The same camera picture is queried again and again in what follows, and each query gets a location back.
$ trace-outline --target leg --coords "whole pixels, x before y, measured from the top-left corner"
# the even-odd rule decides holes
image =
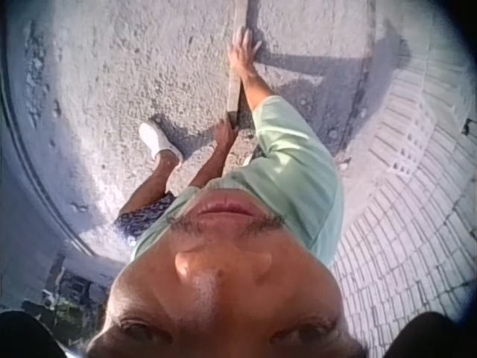
[[[137,211],[164,196],[167,180],[174,168],[179,165],[179,159],[171,151],[164,150],[158,153],[156,163],[157,167],[151,176],[131,195],[129,201],[119,210],[119,215]]]

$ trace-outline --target mouth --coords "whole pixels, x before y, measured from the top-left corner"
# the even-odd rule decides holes
[[[217,189],[206,192],[188,210],[187,216],[266,216],[268,212],[260,207],[251,195],[242,190]]]

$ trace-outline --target fingers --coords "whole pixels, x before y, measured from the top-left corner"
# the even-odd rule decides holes
[[[247,49],[249,52],[252,49],[252,31],[248,28],[245,30],[244,42],[242,46]]]
[[[245,27],[241,26],[236,32],[235,38],[233,40],[233,45],[236,48],[241,47],[242,43],[244,42],[244,31],[245,31]]]
[[[262,41],[258,41],[252,50],[252,55],[255,56],[256,52],[259,50],[260,46],[262,45]]]

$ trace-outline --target eye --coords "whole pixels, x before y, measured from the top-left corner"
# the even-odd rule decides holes
[[[172,343],[172,336],[164,331],[144,323],[124,323],[121,325],[121,331],[127,337],[139,342],[157,342],[163,345]]]
[[[279,346],[309,345],[319,342],[325,335],[326,331],[322,327],[304,324],[275,333],[270,343]]]

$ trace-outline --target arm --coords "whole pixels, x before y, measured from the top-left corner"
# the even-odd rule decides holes
[[[261,44],[261,42],[258,42],[255,47],[252,48],[252,33],[250,29],[244,32],[244,28],[240,28],[233,40],[233,46],[229,46],[228,48],[230,65],[241,78],[248,107],[252,112],[267,97],[274,95],[274,92],[259,76],[253,66],[255,53]]]
[[[190,182],[189,186],[196,188],[203,188],[209,183],[210,180],[220,178],[225,166],[225,160],[232,148],[233,143],[237,138],[238,128],[232,129],[230,120],[222,119],[214,130],[214,138],[216,146],[212,156],[207,162],[200,168],[199,172],[195,175],[194,179]]]
[[[297,239],[329,265],[343,219],[343,192],[332,156],[305,119],[257,74],[253,67],[257,46],[251,50],[250,32],[245,32],[241,45],[237,37],[229,59],[241,76],[266,157],[230,175],[285,217]]]

